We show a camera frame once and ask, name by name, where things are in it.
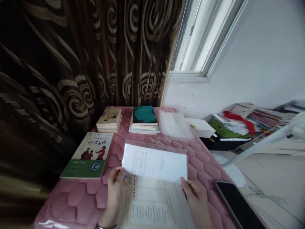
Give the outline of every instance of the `white wall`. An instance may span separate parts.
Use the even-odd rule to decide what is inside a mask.
[[[212,81],[169,82],[162,106],[204,118],[237,102],[275,108],[298,98],[305,98],[305,4],[256,0]]]

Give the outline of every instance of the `smartphone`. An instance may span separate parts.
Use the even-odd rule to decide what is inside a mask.
[[[216,181],[215,186],[240,229],[267,229],[234,184]]]

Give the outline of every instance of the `window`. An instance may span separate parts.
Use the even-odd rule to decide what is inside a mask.
[[[243,0],[186,1],[170,80],[210,81],[208,72],[242,3]]]

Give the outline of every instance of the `table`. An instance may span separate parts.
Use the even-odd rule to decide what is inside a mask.
[[[162,108],[177,112],[174,108]],[[188,176],[207,191],[209,210],[214,229],[237,228],[227,207],[214,186],[216,180],[232,182],[228,174],[212,156],[202,141],[172,141],[163,134],[144,135],[129,133],[133,107],[122,107],[122,120],[109,149],[108,167],[100,179],[65,179],[56,184],[39,211],[34,228],[92,229],[106,208],[107,179],[111,169],[121,165],[125,140],[145,141],[187,150]]]

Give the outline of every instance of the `cartoon illustration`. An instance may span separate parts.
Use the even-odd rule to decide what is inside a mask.
[[[89,154],[89,150],[90,150],[90,148],[88,148],[87,151],[82,153],[82,155],[80,156],[81,160],[86,160],[86,157]]]
[[[91,157],[93,157],[93,150],[91,150],[90,153],[88,152],[85,160],[91,160]]]
[[[98,153],[98,157],[97,157],[97,160],[102,160],[103,159],[103,156],[105,154],[105,149],[106,149],[106,146],[103,146],[102,147],[102,150],[100,151],[95,151],[95,153]]]
[[[116,114],[113,114],[113,115],[111,115],[111,116],[107,116],[107,118],[105,118],[104,121],[108,121],[109,119],[115,120],[116,117],[117,117],[117,115],[116,115]]]
[[[131,176],[129,174],[124,175],[123,177],[123,185],[129,186],[131,184]]]

